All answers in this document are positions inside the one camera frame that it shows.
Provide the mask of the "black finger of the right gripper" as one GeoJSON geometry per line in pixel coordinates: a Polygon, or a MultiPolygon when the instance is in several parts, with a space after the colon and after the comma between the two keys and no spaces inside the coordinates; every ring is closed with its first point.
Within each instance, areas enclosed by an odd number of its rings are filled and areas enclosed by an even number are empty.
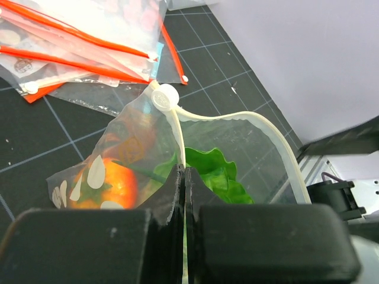
{"type": "Polygon", "coordinates": [[[378,116],[300,148],[300,153],[305,156],[371,154],[376,151],[378,116]]]}

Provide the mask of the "green lettuce head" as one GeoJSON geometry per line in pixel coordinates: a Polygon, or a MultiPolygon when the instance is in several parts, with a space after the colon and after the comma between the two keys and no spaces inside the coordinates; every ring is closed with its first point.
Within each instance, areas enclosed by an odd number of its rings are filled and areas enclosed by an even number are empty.
{"type": "Polygon", "coordinates": [[[193,167],[204,184],[228,204],[253,204],[253,199],[236,179],[237,167],[228,162],[220,149],[210,151],[185,149],[186,167],[193,167]]]}

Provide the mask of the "pile of zip bags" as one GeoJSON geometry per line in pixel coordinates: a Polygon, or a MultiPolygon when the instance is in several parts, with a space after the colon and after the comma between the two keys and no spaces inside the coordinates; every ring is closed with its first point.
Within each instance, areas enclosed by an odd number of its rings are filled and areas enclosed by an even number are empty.
{"type": "Polygon", "coordinates": [[[186,85],[165,1],[2,1],[1,78],[32,103],[65,83],[186,85]]]}

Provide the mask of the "clear dotted zip bag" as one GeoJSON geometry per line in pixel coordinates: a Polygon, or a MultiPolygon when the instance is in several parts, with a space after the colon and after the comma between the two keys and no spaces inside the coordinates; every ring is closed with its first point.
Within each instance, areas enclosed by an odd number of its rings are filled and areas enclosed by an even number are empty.
{"type": "Polygon", "coordinates": [[[134,172],[138,207],[165,183],[174,165],[186,167],[187,147],[220,149],[228,162],[236,163],[236,179],[256,204],[283,202],[285,194],[289,202],[310,202],[290,145],[273,123],[255,112],[193,114],[179,106],[173,86],[157,82],[117,88],[68,83],[54,95],[113,116],[88,157],[48,178],[49,197],[56,208],[71,208],[67,193],[85,166],[90,166],[88,185],[102,186],[104,158],[118,160],[134,172]]]}

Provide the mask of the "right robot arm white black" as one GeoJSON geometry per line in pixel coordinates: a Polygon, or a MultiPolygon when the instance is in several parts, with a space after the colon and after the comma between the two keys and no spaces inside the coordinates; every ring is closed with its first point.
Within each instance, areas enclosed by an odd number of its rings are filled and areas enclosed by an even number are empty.
{"type": "MultiPolygon", "coordinates": [[[[378,117],[305,144],[304,156],[347,156],[378,151],[378,117]]],[[[326,204],[347,223],[362,264],[356,283],[378,283],[378,179],[342,180],[322,172],[307,187],[313,203],[326,204]]]]}

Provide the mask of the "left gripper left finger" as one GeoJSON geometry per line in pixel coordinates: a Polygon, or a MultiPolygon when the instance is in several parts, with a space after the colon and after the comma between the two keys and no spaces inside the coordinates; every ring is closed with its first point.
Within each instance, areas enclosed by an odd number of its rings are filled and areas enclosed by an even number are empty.
{"type": "Polygon", "coordinates": [[[135,209],[37,209],[1,243],[2,283],[181,283],[184,168],[135,209]]]}

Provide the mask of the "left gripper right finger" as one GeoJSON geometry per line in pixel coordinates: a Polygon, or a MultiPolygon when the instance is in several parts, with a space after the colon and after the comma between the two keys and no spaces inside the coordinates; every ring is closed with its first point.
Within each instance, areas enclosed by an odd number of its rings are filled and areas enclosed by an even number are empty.
{"type": "Polygon", "coordinates": [[[326,205],[227,204],[185,170],[189,283],[352,283],[361,264],[326,205]]]}

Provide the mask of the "orange red tomato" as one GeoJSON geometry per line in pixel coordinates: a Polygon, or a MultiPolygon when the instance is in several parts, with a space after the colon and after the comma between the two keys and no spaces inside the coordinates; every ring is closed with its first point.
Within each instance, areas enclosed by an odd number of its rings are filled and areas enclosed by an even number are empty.
{"type": "Polygon", "coordinates": [[[88,185],[90,166],[85,166],[74,178],[68,191],[68,207],[99,209],[105,201],[115,202],[124,209],[132,209],[137,201],[137,179],[134,172],[118,164],[118,160],[104,158],[105,180],[98,189],[88,185]]]}

